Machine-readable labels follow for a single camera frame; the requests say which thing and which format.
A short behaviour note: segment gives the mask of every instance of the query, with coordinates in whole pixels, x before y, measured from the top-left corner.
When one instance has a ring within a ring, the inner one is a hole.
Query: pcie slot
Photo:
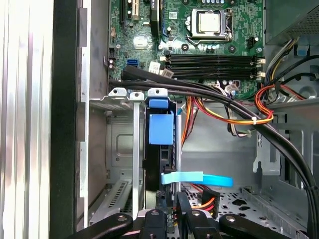
[[[125,23],[125,2],[126,0],[120,0],[120,25]]]
[[[132,4],[132,18],[133,21],[139,20],[139,0],[133,0]]]

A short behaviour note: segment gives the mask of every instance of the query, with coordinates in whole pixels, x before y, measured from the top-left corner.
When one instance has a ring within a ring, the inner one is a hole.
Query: blue latch
[[[174,115],[150,114],[149,144],[173,145],[174,142]]]

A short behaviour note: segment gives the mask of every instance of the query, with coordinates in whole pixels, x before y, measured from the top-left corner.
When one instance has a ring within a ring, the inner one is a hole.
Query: red wire
[[[211,207],[205,209],[206,211],[210,212],[212,209],[214,208],[214,205],[212,205]]]
[[[196,185],[194,185],[194,184],[192,184],[191,183],[191,186],[194,188],[194,189],[196,189],[198,192],[203,192],[203,190],[201,190],[199,187],[197,187]]]

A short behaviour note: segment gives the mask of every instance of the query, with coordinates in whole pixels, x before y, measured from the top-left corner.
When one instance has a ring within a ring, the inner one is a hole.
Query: sata port
[[[127,59],[126,64],[137,67],[139,65],[139,61],[137,59]]]

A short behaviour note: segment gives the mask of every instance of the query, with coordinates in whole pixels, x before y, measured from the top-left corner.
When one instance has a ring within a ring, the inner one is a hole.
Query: side panel
[[[0,239],[49,237],[53,0],[0,3]]]

